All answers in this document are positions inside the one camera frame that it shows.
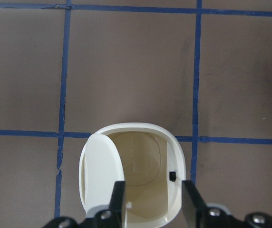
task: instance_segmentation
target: white lid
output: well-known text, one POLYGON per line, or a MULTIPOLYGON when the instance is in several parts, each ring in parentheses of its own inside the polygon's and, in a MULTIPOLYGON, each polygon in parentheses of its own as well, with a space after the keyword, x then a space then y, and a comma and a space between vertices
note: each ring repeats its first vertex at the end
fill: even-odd
POLYGON ((81 154, 79 173, 79 186, 84 186, 80 195, 85 211, 108 205, 114 183, 124 181, 120 156, 110 138, 103 134, 89 137, 81 154))

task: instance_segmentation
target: vertical blue tape strip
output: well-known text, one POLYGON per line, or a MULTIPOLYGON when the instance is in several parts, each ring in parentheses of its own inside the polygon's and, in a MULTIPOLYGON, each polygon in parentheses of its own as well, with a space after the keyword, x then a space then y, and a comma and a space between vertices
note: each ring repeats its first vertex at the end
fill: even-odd
MULTIPOLYGON (((202 1, 198 0, 197 8, 202 7, 202 1)), ((198 151, 198 91, 199 91, 199 64, 201 48, 201 24, 202 15, 196 15, 195 23, 195 48, 194 48, 194 78, 193 78, 193 115, 192 115, 192 155, 190 177, 196 183, 197 151, 198 151)))
MULTIPOLYGON (((71 0, 66 1, 67 6, 71 5, 71 0)), ((64 145, 64 123, 65 123, 65 99, 66 99, 66 77, 68 73, 68 47, 69 47, 69 29, 70 29, 70 14, 71 7, 65 10, 64 20, 64 38, 63 38, 63 53, 62 53, 62 73, 61 73, 61 92, 60 92, 60 110, 59 110, 59 138, 58 138, 58 153, 57 153, 57 169, 56 177, 56 194, 55 194, 55 217, 60 216, 60 201, 61 201, 61 181, 62 170, 60 169, 63 159, 64 145)))

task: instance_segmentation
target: silver bolt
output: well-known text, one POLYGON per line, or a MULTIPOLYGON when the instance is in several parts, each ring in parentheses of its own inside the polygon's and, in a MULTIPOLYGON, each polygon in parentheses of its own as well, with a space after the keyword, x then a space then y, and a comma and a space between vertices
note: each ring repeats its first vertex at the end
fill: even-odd
POLYGON ((257 224, 264 224, 265 223, 265 218, 262 215, 254 215, 253 216, 253 221, 257 224))
POLYGON ((101 217, 101 219, 108 219, 109 217, 111 217, 111 215, 112 215, 112 213, 109 210, 107 210, 107 211, 103 212, 100 217, 101 217))
POLYGON ((66 219, 66 220, 59 223, 58 228, 67 228, 67 227, 69 227, 69 225, 70 225, 70 221, 69 221, 69 219, 66 219))
POLYGON ((211 216, 220 216, 221 215, 221 210, 219 210, 218 208, 211 208, 209 210, 209 214, 211 216))

